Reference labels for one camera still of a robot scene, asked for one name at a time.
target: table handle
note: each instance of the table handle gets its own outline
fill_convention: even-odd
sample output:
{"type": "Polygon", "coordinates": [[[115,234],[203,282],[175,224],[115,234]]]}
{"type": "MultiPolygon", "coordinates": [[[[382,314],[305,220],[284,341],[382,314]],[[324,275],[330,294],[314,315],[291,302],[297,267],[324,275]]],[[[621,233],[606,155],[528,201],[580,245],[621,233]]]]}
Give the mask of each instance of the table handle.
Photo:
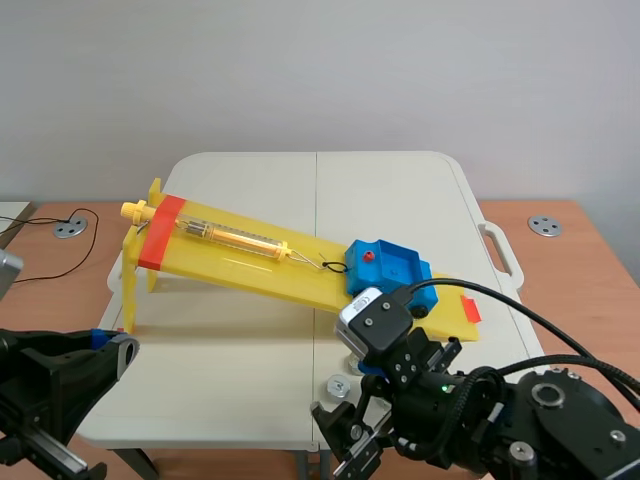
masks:
{"type": "Polygon", "coordinates": [[[493,241],[496,251],[498,252],[498,256],[500,257],[500,261],[511,277],[511,283],[513,283],[516,291],[519,292],[524,285],[524,272],[522,271],[522,268],[520,268],[518,259],[516,258],[515,253],[513,253],[513,249],[509,244],[509,240],[507,240],[507,236],[495,223],[486,221],[483,228],[481,228],[481,232],[493,241]]]}

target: yellow plastic board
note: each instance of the yellow plastic board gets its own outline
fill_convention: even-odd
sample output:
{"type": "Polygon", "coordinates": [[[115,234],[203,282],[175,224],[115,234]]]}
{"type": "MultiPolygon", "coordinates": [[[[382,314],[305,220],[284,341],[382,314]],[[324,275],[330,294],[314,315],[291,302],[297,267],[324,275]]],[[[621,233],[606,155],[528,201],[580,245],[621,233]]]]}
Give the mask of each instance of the yellow plastic board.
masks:
{"type": "MultiPolygon", "coordinates": [[[[149,192],[149,204],[158,206],[164,194],[159,192],[156,180],[149,192]]],[[[214,222],[246,232],[288,242],[292,248],[321,264],[327,261],[344,262],[347,247],[328,240],[307,235],[294,230],[277,227],[224,210],[186,201],[181,214],[214,222]]],[[[137,235],[135,229],[129,232],[123,248],[123,263],[137,265],[142,246],[147,238],[148,228],[137,235]]],[[[290,258],[281,261],[263,255],[245,252],[236,248],[208,242],[174,229],[162,260],[161,270],[174,275],[194,278],[204,282],[247,290],[262,295],[281,298],[310,307],[339,312],[351,301],[346,293],[346,276],[328,269],[318,270],[307,263],[290,258]]],[[[135,279],[131,278],[131,268],[123,265],[123,300],[133,304],[132,289],[135,279]]],[[[150,290],[155,283],[154,273],[150,273],[150,290]]],[[[468,324],[456,289],[445,287],[438,290],[439,302],[433,312],[417,322],[429,335],[437,332],[439,338],[457,336],[461,340],[476,340],[475,325],[468,324]]],[[[135,306],[124,309],[125,329],[131,331],[135,320],[135,306]]]]}

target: red band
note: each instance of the red band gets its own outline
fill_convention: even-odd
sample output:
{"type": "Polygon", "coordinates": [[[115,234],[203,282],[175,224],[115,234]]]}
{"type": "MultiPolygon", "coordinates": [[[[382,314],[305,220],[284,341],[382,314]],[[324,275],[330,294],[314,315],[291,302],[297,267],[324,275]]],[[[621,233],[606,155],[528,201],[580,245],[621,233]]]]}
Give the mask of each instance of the red band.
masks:
{"type": "Polygon", "coordinates": [[[467,298],[464,295],[460,295],[460,299],[462,300],[462,307],[464,308],[464,313],[467,315],[467,321],[471,323],[480,323],[482,318],[480,317],[480,312],[478,311],[478,306],[473,298],[467,298]]]}
{"type": "Polygon", "coordinates": [[[142,246],[138,265],[151,270],[160,270],[176,217],[182,210],[184,202],[184,198],[167,195],[160,203],[149,225],[149,233],[142,246]]]}

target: white wall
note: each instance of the white wall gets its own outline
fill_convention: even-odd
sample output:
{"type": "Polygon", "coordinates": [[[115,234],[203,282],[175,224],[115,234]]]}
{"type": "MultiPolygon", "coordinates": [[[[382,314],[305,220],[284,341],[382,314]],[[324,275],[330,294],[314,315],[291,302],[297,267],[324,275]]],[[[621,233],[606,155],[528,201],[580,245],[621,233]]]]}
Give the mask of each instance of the white wall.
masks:
{"type": "Polygon", "coordinates": [[[581,201],[640,279],[640,2],[0,6],[0,198],[137,198],[201,151],[419,150],[581,201]]]}

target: white table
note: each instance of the white table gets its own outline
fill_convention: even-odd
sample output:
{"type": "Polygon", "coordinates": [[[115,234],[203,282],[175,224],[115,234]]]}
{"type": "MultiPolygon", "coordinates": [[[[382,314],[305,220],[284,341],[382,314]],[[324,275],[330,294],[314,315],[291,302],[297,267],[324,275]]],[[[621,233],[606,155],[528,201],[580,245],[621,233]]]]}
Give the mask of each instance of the white table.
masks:
{"type": "MultiPolygon", "coordinates": [[[[0,202],[0,216],[26,220],[35,211],[30,202],[0,202]]],[[[0,248],[6,247],[20,231],[19,222],[0,218],[0,248]]]]}
{"type": "MultiPolygon", "coordinates": [[[[174,167],[164,191],[350,244],[383,238],[415,248],[437,272],[517,298],[523,275],[504,234],[484,221],[456,162],[428,152],[205,153],[174,167]],[[495,237],[511,276],[482,241],[495,237]]],[[[116,292],[100,328],[121,325],[116,292]]],[[[314,400],[333,408],[325,382],[349,375],[335,316],[244,292],[163,276],[139,282],[141,354],[78,433],[108,449],[326,449],[314,400]]],[[[527,319],[476,298],[482,340],[465,344],[454,369],[502,366],[542,353],[527,319]]],[[[350,401],[359,395],[352,377],[350,401]]],[[[381,412],[368,415],[374,421],[381,412]]]]}

